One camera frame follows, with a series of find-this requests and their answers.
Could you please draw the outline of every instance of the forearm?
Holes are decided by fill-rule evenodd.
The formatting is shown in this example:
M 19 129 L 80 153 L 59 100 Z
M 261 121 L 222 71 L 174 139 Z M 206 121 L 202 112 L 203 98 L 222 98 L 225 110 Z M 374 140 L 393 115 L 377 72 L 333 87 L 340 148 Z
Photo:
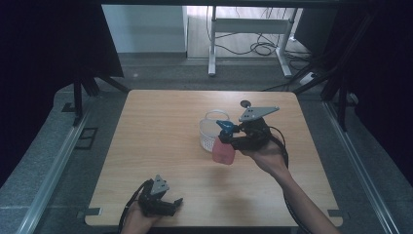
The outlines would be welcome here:
M 340 233 L 327 216 L 313 203 L 289 172 L 275 173 L 275 179 L 282 187 L 285 199 L 300 221 L 315 234 Z

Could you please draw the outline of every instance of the human hand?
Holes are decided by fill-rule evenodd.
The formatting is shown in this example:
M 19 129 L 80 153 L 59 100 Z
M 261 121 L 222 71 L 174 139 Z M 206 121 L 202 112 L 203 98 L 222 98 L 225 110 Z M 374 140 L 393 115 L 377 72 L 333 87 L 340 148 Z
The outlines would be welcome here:
M 241 152 L 243 155 L 251 157 L 261 170 L 275 179 L 281 175 L 289 174 L 282 157 L 282 150 L 271 140 L 257 151 L 242 150 Z
M 161 219 L 159 215 L 145 216 L 140 206 L 134 201 L 125 218 L 122 234 L 145 234 L 159 219 Z

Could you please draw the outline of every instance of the blue gripper part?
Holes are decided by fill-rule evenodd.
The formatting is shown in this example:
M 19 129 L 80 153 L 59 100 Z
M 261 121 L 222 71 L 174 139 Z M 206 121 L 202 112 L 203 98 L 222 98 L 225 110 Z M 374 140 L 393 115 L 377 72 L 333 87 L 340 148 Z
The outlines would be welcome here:
M 221 136 L 231 137 L 233 135 L 234 124 L 228 120 L 217 120 L 216 123 L 221 127 Z

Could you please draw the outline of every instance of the transparent container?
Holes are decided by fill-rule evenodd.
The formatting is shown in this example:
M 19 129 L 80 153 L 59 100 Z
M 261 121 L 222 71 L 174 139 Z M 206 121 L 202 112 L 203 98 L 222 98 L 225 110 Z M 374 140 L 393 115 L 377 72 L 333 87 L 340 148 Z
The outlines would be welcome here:
M 224 110 L 213 109 L 207 112 L 205 118 L 200 121 L 201 146 L 208 152 L 212 152 L 215 137 L 221 132 L 221 127 L 216 124 L 217 120 L 229 121 L 230 116 Z

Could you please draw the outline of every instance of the aluminum rail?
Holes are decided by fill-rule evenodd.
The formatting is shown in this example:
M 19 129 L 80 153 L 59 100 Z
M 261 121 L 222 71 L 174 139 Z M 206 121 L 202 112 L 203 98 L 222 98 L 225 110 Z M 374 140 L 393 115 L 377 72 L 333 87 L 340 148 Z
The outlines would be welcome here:
M 70 154 L 73 151 L 76 141 L 79 138 L 89 116 L 92 112 L 92 100 L 88 100 L 85 104 L 85 114 L 83 118 L 79 121 L 77 126 L 74 126 L 70 129 L 66 139 L 63 142 L 57 156 L 55 157 L 51 168 L 46 174 L 45 179 L 42 182 L 42 185 L 39 188 L 36 196 L 33 199 L 24 219 L 22 220 L 20 227 L 17 233 L 33 233 L 40 217 L 43 214 L 43 211 L 46 209 L 46 206 L 49 203 L 49 200 L 56 188 L 58 180 L 60 179 L 61 173 L 66 166 Z
M 361 162 L 361 159 L 357 154 L 357 151 L 349 135 L 346 132 L 344 132 L 338 124 L 337 114 L 335 113 L 334 107 L 330 102 L 325 101 L 323 102 L 323 105 L 327 110 L 329 119 L 337 135 L 339 136 L 340 140 L 347 149 L 347 155 L 349 156 L 349 160 L 355 169 L 355 172 L 364 189 L 364 192 L 367 195 L 367 198 L 370 201 L 373 210 L 376 212 L 376 215 L 379 218 L 379 221 L 382 224 L 384 231 L 388 234 L 399 233 L 391 212 L 389 211 L 382 196 L 380 195 L 379 191 L 374 185 L 373 180 L 371 179 L 366 168 Z

